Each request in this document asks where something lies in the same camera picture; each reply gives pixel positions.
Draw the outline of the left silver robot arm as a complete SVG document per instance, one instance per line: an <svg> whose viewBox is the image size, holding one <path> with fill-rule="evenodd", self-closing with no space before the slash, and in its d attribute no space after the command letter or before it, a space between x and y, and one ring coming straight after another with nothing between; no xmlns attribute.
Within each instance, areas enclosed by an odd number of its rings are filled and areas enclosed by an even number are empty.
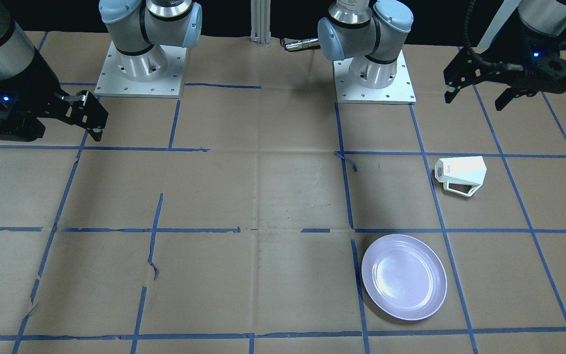
<svg viewBox="0 0 566 354"><path fill-rule="evenodd" d="M474 51L467 7L463 48L443 70L446 103L460 90L481 82L507 85L496 99L498 111L513 99L539 92L566 92L566 0L522 0L500 27L489 47ZM397 57L413 24L409 7L397 0L338 0L319 20L317 39L332 61L352 59L349 72L362 87L391 84Z"/></svg>

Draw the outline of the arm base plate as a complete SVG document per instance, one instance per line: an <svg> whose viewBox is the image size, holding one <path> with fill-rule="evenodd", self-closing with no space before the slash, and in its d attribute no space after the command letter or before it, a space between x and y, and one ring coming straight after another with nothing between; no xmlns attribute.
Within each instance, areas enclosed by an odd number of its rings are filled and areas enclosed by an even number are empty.
<svg viewBox="0 0 566 354"><path fill-rule="evenodd" d="M401 50L389 64L362 56L333 62L338 103L413 105L416 95Z"/></svg>
<svg viewBox="0 0 566 354"><path fill-rule="evenodd" d="M102 97L179 99L188 49L155 45L126 56L110 44L94 93Z"/></svg>

